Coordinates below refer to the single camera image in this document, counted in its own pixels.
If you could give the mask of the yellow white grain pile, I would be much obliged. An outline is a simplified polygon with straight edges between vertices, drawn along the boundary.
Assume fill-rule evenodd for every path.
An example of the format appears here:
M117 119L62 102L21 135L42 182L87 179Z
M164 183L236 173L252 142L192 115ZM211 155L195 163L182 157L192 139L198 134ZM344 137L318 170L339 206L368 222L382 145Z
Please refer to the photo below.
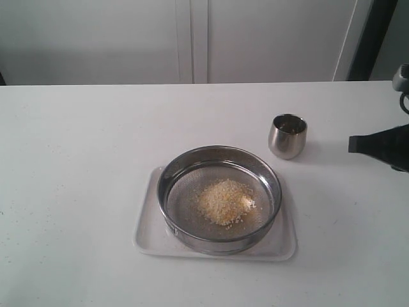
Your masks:
M226 229L243 223L245 217L257 209L253 190L231 179L216 180L196 189L192 200L202 217Z

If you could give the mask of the stainless steel cup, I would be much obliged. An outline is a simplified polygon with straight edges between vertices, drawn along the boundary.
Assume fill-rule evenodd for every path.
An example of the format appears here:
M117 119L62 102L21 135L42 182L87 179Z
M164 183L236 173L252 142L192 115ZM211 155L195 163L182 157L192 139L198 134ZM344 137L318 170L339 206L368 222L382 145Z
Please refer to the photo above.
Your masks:
M272 122L268 147L278 158L290 160L298 156L305 147L306 121L294 114L277 115Z

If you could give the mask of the dark vertical post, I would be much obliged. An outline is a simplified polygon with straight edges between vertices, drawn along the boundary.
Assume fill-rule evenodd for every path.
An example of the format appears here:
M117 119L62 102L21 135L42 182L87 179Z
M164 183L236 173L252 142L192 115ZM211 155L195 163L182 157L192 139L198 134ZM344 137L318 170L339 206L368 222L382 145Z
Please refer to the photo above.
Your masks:
M397 3L398 0L375 0L371 2L363 32L348 72L348 81L369 80Z

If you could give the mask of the white rectangular plastic tray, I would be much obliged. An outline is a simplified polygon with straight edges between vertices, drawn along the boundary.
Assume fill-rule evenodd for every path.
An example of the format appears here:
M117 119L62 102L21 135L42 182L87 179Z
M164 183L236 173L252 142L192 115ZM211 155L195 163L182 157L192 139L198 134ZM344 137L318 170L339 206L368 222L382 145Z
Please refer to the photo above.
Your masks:
M134 245L146 255L179 258L212 258L252 262L283 262L297 252L298 241L291 205L282 200L281 209L266 236L255 246L235 255L207 255L180 242L170 231L157 201L157 183L163 167L155 168L150 176L144 203L135 227Z

